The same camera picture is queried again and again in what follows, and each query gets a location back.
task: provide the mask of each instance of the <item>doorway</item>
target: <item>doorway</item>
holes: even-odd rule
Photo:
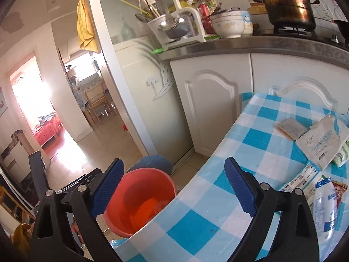
[[[103,124],[103,120],[117,114],[98,66],[97,55],[80,53],[65,64],[66,75],[74,97],[94,130]]]
[[[59,119],[51,101],[50,89],[40,76],[36,57],[32,57],[10,76],[24,120],[46,154],[53,158],[73,141]]]

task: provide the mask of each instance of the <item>red can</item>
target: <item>red can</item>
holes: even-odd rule
[[[201,19],[204,19],[211,14],[208,6],[205,3],[198,6],[198,12],[200,13]]]

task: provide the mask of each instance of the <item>blue checkered tablecloth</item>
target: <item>blue checkered tablecloth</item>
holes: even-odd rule
[[[329,110],[260,93],[244,93],[243,105],[235,124],[190,183],[151,222],[117,247],[123,261],[226,262],[251,222],[224,173],[226,158],[234,156],[243,170],[275,189],[305,167],[307,158],[276,124],[294,117],[309,128]],[[335,115],[344,121],[341,115]],[[349,184],[346,165],[328,166],[324,174]],[[349,204],[343,200],[333,239],[321,246],[321,261],[349,225]],[[275,213],[258,258],[267,255],[279,218]]]

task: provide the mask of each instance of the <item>cabinet door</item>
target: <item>cabinet door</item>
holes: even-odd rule
[[[254,89],[348,112],[349,71],[322,61],[280,54],[251,54]]]
[[[210,156],[241,112],[241,93],[252,92],[249,54],[170,62],[195,151]]]
[[[28,153],[19,143],[11,150],[3,162],[6,166],[9,166],[13,160],[16,161],[16,164],[11,167],[9,172],[19,184],[30,173]]]

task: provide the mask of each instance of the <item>white wall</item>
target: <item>white wall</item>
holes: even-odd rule
[[[0,58],[0,86],[8,106],[0,117],[2,150],[11,142],[11,133],[18,129],[24,131],[34,150],[40,149],[28,125],[23,117],[20,117],[21,112],[15,100],[10,79],[6,77],[7,72],[32,51],[35,51],[42,80],[51,90],[51,102],[69,134],[74,140],[79,141],[92,131],[66,80],[49,22],[24,37]]]

